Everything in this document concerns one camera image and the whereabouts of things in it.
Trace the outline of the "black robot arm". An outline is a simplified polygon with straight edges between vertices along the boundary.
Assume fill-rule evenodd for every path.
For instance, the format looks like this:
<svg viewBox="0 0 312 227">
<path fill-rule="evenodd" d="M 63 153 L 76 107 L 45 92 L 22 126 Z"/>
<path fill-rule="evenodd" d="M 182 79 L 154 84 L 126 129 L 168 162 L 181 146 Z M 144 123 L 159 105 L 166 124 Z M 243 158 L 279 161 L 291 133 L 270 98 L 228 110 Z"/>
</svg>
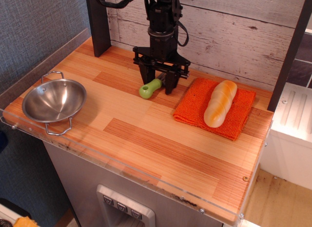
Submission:
<svg viewBox="0 0 312 227">
<path fill-rule="evenodd" d="M 171 94 L 180 78 L 188 78 L 191 64 L 178 54 L 178 46 L 186 46 L 189 37 L 181 44 L 178 29 L 187 29 L 180 23 L 183 6 L 179 0 L 144 0 L 149 21 L 149 47 L 134 47 L 134 63 L 139 66 L 144 84 L 156 78 L 156 71 L 164 74 L 165 93 Z"/>
</svg>

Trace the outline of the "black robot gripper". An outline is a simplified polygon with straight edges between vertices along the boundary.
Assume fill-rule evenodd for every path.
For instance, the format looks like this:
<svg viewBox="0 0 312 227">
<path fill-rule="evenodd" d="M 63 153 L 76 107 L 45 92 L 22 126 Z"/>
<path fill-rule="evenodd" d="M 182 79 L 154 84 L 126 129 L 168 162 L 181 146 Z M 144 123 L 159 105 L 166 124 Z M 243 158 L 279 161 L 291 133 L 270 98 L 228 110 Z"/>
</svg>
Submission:
<svg viewBox="0 0 312 227">
<path fill-rule="evenodd" d="M 139 66 L 141 78 L 144 84 L 148 84 L 156 77 L 156 71 L 166 73 L 165 93 L 169 95 L 176 88 L 180 77 L 189 77 L 190 61 L 180 56 L 177 52 L 178 46 L 186 46 L 189 36 L 181 44 L 178 40 L 178 30 L 172 32 L 157 33 L 151 29 L 149 47 L 133 48 L 135 53 L 134 63 Z"/>
</svg>

